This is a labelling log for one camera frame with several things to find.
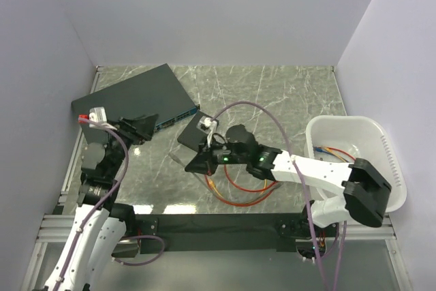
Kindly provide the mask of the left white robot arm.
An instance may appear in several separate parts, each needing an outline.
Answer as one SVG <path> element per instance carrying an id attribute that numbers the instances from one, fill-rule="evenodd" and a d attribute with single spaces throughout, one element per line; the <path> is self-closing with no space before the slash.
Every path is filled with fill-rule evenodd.
<path id="1" fill-rule="evenodd" d="M 133 206 L 116 203 L 116 197 L 129 166 L 129 148 L 152 139 L 157 118 L 111 121 L 102 107 L 78 117 L 79 123 L 106 132 L 107 140 L 88 144 L 84 152 L 73 224 L 43 290 L 92 290 L 117 243 L 138 238 Z"/>

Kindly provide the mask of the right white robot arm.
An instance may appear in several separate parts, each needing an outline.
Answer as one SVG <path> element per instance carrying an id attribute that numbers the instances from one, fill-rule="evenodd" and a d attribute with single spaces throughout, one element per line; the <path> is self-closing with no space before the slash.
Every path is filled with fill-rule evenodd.
<path id="1" fill-rule="evenodd" d="M 310 210 L 300 218 L 300 229 L 308 236 L 349 219 L 371 228 L 381 227 L 392 191 L 389 182 L 366 159 L 339 163 L 291 155 L 260 144 L 244 125 L 232 126 L 224 143 L 210 136 L 203 138 L 185 171 L 210 176 L 218 166 L 230 164 L 244 164 L 247 172 L 260 180 L 296 182 L 332 193 L 331 198 L 310 202 Z"/>

